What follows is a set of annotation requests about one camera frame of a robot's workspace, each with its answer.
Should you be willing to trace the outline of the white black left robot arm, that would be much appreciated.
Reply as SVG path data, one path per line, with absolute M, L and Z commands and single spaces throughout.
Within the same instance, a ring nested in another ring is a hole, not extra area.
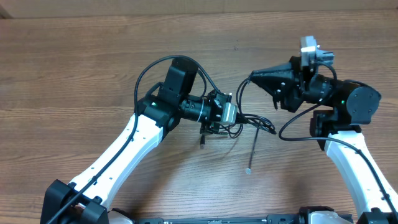
M 142 98 L 134 90 L 134 112 L 118 138 L 85 171 L 69 183 L 55 180 L 46 190 L 41 223 L 132 223 L 132 218 L 110 206 L 118 190 L 138 163 L 157 147 L 180 122 L 201 123 L 202 132 L 211 126 L 234 124 L 237 106 L 231 94 L 214 87 L 201 96 L 190 94 L 197 74 L 205 83 L 212 80 L 203 67 L 184 55 L 170 55 L 171 65 L 164 82 L 155 84 Z

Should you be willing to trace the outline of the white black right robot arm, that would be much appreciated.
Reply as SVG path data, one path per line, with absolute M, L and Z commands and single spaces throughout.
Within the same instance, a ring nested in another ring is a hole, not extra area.
M 397 223 L 397 193 L 369 153 L 361 125 L 369 124 L 381 100 L 373 87 L 326 77 L 334 56 L 291 57 L 288 63 L 254 70 L 249 81 L 273 97 L 275 108 L 296 112 L 311 103 L 309 141 L 317 141 L 337 166 L 353 198 L 359 223 Z

